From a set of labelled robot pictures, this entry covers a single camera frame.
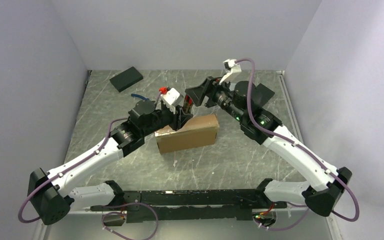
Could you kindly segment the red black utility knife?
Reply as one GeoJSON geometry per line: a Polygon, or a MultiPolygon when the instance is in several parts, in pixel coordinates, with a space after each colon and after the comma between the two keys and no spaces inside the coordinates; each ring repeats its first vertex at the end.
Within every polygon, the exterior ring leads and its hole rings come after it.
{"type": "Polygon", "coordinates": [[[186,95],[183,101],[183,112],[186,114],[191,114],[193,105],[193,100],[188,95],[186,95]]]}

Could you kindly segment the brown cardboard express box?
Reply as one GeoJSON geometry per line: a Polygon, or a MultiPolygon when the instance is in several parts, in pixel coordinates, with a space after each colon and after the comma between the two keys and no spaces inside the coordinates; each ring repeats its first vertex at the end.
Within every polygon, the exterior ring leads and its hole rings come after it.
{"type": "Polygon", "coordinates": [[[215,114],[196,116],[181,129],[166,126],[154,133],[161,154],[210,146],[216,143],[220,125],[215,114]]]}

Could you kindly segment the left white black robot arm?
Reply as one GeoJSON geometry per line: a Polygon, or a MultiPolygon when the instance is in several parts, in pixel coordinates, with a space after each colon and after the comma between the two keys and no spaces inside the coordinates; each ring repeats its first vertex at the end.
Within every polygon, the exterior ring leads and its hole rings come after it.
{"type": "Polygon", "coordinates": [[[145,138],[169,126],[180,130],[193,114],[193,101],[187,96],[182,105],[161,100],[161,108],[152,100],[140,100],[120,118],[118,126],[108,127],[104,138],[94,147],[73,160],[44,171],[37,168],[29,176],[27,198],[18,211],[22,223],[41,220],[49,226],[63,219],[71,210],[92,206],[119,209],[124,203],[124,192],[113,180],[96,186],[78,187],[78,183],[106,165],[136,151],[145,138]]]}

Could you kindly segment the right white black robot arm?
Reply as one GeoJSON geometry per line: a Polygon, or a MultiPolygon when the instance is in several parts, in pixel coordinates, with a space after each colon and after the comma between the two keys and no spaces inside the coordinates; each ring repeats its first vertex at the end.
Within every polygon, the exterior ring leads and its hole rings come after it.
{"type": "Polygon", "coordinates": [[[248,138],[278,154],[305,178],[304,182],[264,179],[255,190],[255,200],[260,207],[267,208],[273,202],[290,202],[328,217],[344,193],[352,172],[317,157],[279,118],[265,110],[263,106],[275,93],[263,84],[251,88],[251,113],[258,124],[255,126],[247,109],[248,84],[248,81],[240,81],[232,87],[230,83],[207,77],[199,86],[187,88],[185,93],[190,105],[219,106],[239,122],[248,138]]]}

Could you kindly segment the right black foam block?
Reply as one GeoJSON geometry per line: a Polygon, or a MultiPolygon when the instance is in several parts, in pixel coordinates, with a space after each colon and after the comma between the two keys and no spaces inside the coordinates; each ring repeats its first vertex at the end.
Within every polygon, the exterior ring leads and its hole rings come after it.
{"type": "Polygon", "coordinates": [[[260,83],[252,89],[251,100],[255,106],[263,107],[274,95],[274,91],[260,83]]]}

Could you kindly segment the black foam block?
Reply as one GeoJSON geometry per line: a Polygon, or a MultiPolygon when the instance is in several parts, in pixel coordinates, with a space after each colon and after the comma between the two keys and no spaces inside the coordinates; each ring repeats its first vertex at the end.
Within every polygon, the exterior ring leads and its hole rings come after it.
{"type": "Polygon", "coordinates": [[[255,106],[263,107],[274,95],[274,91],[260,83],[252,89],[251,100],[255,106]]]}
{"type": "Polygon", "coordinates": [[[144,76],[134,67],[130,67],[125,71],[113,76],[109,81],[112,86],[119,92],[123,92],[132,85],[143,80],[144,76]]]}

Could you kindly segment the left black foam block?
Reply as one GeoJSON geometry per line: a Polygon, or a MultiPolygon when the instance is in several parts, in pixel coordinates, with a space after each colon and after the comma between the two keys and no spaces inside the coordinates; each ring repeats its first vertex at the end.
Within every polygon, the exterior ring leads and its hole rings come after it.
{"type": "Polygon", "coordinates": [[[132,85],[143,80],[144,76],[134,67],[130,67],[125,71],[113,76],[109,81],[112,86],[119,92],[123,92],[132,85]]]}

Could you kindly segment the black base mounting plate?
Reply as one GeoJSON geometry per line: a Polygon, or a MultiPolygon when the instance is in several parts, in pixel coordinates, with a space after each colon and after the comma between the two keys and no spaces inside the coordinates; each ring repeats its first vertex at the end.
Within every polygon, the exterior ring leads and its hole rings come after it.
{"type": "Polygon", "coordinates": [[[236,219],[250,221],[271,208],[285,209],[284,201],[271,203],[254,189],[125,191],[122,200],[93,205],[92,212],[126,211],[127,223],[171,220],[236,219]]]}

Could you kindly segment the blue handled pliers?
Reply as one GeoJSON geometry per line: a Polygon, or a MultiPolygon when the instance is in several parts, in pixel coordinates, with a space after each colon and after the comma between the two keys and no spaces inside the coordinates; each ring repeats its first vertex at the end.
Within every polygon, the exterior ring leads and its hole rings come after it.
{"type": "Polygon", "coordinates": [[[144,101],[149,100],[149,98],[144,97],[144,96],[142,96],[142,95],[140,95],[140,94],[136,94],[136,93],[131,93],[130,96],[133,97],[133,98],[138,98],[138,99],[140,99],[140,100],[144,100],[144,101]]]}

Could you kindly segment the aluminium frame rail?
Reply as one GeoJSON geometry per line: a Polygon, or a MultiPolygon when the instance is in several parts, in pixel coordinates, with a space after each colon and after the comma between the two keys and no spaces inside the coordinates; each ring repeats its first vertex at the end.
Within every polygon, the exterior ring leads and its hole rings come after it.
{"type": "Polygon", "coordinates": [[[140,100],[118,126],[109,126],[104,139],[72,161],[29,176],[28,200],[45,225],[52,225],[70,211],[89,208],[119,214],[122,222],[235,218],[254,220],[270,228],[274,217],[257,213],[287,203],[308,207],[327,217],[343,188],[342,170],[317,157],[264,104],[274,95],[263,84],[251,81],[231,84],[227,73],[207,77],[203,83],[179,94],[174,88],[160,89],[161,107],[154,100],[140,100]],[[191,123],[193,106],[218,106],[238,121],[244,135],[277,153],[300,174],[303,182],[264,179],[255,189],[124,191],[113,180],[95,186],[77,187],[80,180],[105,165],[138,150],[148,135],[164,127],[180,130],[191,123]]]}

